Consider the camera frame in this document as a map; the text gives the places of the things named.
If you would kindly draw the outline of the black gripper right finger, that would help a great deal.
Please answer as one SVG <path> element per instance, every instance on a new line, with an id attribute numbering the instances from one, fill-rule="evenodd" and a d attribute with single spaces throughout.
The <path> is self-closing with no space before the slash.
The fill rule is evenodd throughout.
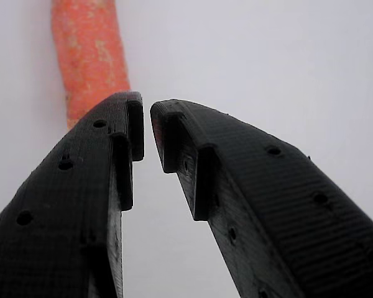
<path id="1" fill-rule="evenodd" d="M 162 169 L 241 297 L 373 297 L 373 221 L 308 156 L 184 100 L 150 109 Z"/>

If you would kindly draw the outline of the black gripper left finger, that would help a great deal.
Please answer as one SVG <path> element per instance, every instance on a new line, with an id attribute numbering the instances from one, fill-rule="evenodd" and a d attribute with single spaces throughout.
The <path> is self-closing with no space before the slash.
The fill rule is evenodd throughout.
<path id="1" fill-rule="evenodd" d="M 0 297 L 122 297 L 121 214 L 143 157 L 139 93 L 92 108 L 0 213 Z"/>

